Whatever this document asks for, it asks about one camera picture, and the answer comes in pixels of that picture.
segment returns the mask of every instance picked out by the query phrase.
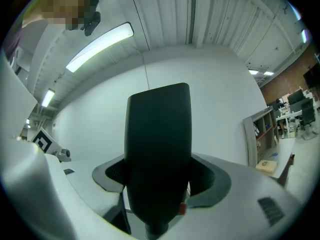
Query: person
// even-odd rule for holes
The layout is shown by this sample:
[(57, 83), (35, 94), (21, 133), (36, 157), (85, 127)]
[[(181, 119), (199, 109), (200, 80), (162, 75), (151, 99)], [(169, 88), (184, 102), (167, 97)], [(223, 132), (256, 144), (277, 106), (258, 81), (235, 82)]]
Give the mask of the person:
[[(280, 99), (276, 99), (275, 100), (277, 105), (278, 105), (278, 109), (282, 109), (285, 107), (285, 104), (281, 102)], [(281, 119), (278, 121), (279, 125), (280, 125), (280, 128), (281, 128), (281, 138), (284, 139), (285, 138), (285, 120), (284, 119)]]
[(74, 30), (96, 11), (98, 3), (99, 0), (33, 0), (4, 39), (2, 48), (6, 58), (12, 60), (22, 29), (30, 23), (46, 20), (48, 24)]

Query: brick wall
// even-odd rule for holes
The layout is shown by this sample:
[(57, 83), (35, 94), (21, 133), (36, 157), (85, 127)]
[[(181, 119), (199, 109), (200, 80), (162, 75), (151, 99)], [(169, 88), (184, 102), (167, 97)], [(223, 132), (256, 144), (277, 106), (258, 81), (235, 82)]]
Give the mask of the brick wall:
[(300, 87), (303, 91), (308, 89), (304, 74), (317, 63), (315, 53), (318, 53), (318, 49), (311, 43), (294, 63), (260, 88), (267, 104), (286, 94), (294, 93)]

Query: cable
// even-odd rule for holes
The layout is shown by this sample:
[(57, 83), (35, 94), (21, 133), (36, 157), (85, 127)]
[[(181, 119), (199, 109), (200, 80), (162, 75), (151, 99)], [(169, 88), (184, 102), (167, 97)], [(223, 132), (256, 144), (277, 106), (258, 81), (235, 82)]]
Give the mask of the cable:
[(148, 90), (150, 90), (149, 80), (148, 80), (148, 74), (147, 74), (147, 67), (146, 67), (145, 58), (144, 58), (143, 54), (142, 54), (140, 51), (138, 51), (136, 48), (131, 47), (130, 45), (127, 45), (127, 44), (122, 44), (122, 45), (133, 49), (135, 52), (137, 52), (138, 54), (141, 55), (142, 63), (143, 63), (143, 65), (144, 65), (144, 71), (145, 71), (145, 77), (146, 77), (146, 84), (148, 85)]

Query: ceiling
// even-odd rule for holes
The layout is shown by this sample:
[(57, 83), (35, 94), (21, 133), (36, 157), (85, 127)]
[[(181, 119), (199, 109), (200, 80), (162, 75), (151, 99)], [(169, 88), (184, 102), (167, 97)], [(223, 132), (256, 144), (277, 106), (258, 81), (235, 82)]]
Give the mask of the ceiling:
[[(88, 77), (135, 50), (188, 44), (197, 49), (203, 44), (229, 46), (249, 69), (259, 71), (252, 77), (262, 86), (308, 45), (302, 42), (304, 25), (286, 0), (100, 0), (97, 10), (101, 23), (89, 37), (82, 31), (46, 27), (34, 50), (28, 78), (28, 89), (39, 102), (54, 87), (50, 105), (58, 107)], [(131, 23), (132, 38), (101, 51), (75, 73), (66, 69), (82, 48), (125, 22)], [(265, 71), (274, 75), (265, 76)]]

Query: red tag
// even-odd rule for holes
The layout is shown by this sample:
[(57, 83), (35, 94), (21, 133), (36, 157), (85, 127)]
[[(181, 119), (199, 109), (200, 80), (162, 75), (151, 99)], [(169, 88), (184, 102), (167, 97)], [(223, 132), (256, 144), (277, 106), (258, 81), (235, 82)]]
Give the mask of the red tag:
[(180, 203), (179, 206), (179, 215), (185, 215), (186, 214), (186, 204)]

